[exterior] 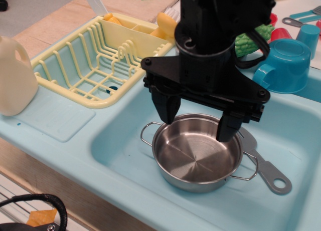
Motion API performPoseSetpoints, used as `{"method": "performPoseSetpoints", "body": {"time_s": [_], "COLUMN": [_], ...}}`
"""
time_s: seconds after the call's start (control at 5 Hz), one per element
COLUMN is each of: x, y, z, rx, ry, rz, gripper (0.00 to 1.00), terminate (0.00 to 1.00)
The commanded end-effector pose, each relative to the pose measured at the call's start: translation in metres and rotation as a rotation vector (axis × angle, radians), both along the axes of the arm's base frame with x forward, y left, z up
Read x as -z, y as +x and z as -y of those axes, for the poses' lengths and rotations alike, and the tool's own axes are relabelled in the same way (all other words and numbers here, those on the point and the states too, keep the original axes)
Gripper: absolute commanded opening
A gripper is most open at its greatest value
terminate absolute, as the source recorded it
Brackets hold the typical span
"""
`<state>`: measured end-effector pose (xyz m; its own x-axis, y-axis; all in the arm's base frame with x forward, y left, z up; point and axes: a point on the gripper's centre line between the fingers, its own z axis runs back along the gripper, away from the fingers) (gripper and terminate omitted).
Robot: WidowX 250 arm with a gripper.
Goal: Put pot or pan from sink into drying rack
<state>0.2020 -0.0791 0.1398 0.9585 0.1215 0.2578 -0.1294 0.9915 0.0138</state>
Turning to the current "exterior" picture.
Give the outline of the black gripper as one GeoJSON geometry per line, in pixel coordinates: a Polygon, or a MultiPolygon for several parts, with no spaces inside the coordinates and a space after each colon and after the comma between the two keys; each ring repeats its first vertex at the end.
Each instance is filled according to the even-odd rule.
{"type": "Polygon", "coordinates": [[[177,41],[177,56],[147,57],[141,62],[146,71],[144,86],[160,119],[172,124],[180,108],[181,99],[223,111],[217,128],[217,140],[229,142],[242,122],[258,122],[268,102],[268,91],[244,76],[239,70],[256,66],[265,60],[270,48],[256,31],[247,36],[263,52],[251,61],[240,61],[235,46],[204,55],[188,47],[191,39],[177,41]]]}

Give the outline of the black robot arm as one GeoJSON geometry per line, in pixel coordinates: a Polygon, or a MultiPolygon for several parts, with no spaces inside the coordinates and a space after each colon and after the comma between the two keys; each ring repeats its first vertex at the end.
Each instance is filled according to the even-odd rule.
{"type": "Polygon", "coordinates": [[[241,70],[270,51],[256,31],[271,22],[275,0],[181,0],[177,56],[142,60],[144,85],[161,120],[171,124],[186,99],[223,111],[217,140],[229,141],[243,123],[259,121],[270,93],[241,70]]]}

